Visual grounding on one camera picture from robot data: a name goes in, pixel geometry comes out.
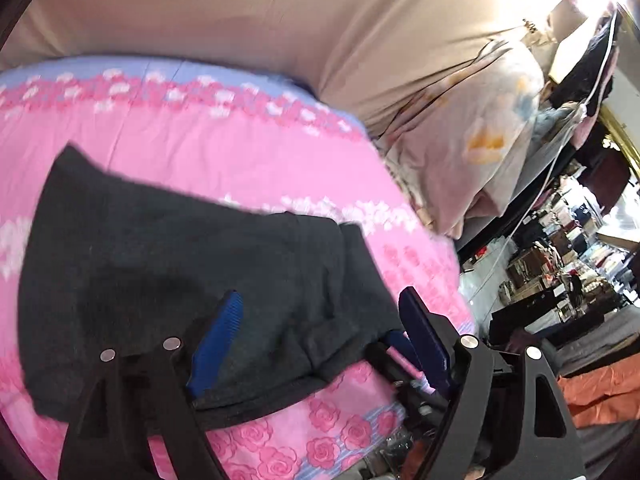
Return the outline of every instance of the floor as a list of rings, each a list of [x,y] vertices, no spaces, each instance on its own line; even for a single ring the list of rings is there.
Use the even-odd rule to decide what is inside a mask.
[[[515,244],[510,241],[498,259],[504,241],[504,238],[498,238],[487,245],[487,252],[476,262],[474,270],[464,272],[460,276],[458,290],[469,302],[480,336],[486,335],[489,331],[490,314],[502,308],[498,298],[498,287],[508,279],[505,269],[510,257],[516,251]]]

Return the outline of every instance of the folded clothes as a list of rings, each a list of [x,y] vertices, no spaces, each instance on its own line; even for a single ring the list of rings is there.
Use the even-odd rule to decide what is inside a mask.
[[[401,329],[355,224],[260,215],[128,182],[73,147],[56,159],[18,292],[18,339],[36,412],[67,420],[100,352],[146,352],[237,290],[244,317],[204,428],[302,400]]]

